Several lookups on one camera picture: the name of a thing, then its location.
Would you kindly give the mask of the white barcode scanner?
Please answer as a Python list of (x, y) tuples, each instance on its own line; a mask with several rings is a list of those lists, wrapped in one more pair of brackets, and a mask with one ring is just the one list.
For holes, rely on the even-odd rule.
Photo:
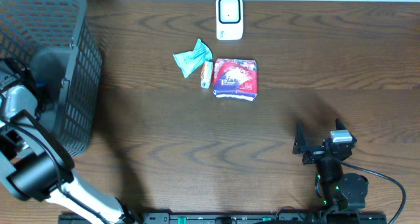
[(221, 41), (243, 36), (243, 0), (216, 0), (216, 37)]

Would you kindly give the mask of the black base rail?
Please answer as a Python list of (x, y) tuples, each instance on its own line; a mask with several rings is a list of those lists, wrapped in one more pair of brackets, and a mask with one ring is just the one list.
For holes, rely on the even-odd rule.
[[(255, 223), (319, 223), (314, 216), (285, 212), (280, 214), (169, 214), (144, 213), (145, 224), (255, 224)], [(383, 214), (337, 214), (327, 216), (328, 223), (376, 223), (387, 222)]]

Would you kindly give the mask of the teal wet wipes pack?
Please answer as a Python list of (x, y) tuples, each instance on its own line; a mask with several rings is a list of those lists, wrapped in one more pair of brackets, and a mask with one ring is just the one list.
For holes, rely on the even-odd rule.
[(173, 58), (184, 78), (187, 78), (205, 61), (212, 61), (213, 54), (210, 48), (201, 39), (198, 39), (192, 51), (173, 54)]

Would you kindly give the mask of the red purple pad package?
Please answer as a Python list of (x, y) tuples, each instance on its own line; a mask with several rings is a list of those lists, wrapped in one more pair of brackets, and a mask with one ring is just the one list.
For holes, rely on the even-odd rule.
[(213, 94), (216, 98), (254, 101), (258, 94), (255, 60), (218, 58), (213, 73)]

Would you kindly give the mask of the grey plastic mesh basket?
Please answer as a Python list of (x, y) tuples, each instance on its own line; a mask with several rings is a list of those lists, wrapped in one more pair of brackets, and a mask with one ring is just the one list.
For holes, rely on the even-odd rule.
[(86, 14), (87, 0), (1, 0), (1, 57), (46, 87), (40, 123), (71, 156), (89, 147), (102, 73)]

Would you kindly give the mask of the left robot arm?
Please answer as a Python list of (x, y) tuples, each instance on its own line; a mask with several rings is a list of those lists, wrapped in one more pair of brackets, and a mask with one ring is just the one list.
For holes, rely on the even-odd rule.
[(1, 59), (1, 184), (17, 199), (63, 206), (89, 223), (143, 223), (75, 171), (68, 151), (39, 123), (51, 105), (28, 66)]

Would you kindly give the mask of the orange white snack bar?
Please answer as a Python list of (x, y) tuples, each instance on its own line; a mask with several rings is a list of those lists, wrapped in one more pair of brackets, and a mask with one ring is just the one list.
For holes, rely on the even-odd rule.
[(213, 62), (205, 61), (200, 74), (200, 85), (204, 89), (208, 89), (211, 84), (213, 75)]

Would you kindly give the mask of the blue cookie package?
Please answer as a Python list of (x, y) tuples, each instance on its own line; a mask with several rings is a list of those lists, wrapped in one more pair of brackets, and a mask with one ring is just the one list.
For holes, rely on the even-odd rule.
[(42, 88), (42, 87), (45, 87), (46, 85), (47, 83), (45, 81), (36, 81), (37, 88)]

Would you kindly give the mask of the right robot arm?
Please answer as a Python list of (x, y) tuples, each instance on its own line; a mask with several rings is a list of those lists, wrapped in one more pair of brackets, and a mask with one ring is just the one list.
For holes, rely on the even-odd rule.
[(299, 154), (304, 165), (316, 166), (315, 190), (324, 199), (325, 207), (317, 212), (320, 223), (358, 222), (358, 213), (365, 208), (368, 180), (357, 173), (344, 173), (343, 162), (352, 155), (357, 139), (341, 120), (321, 145), (310, 145), (301, 124), (296, 125), (293, 154)]

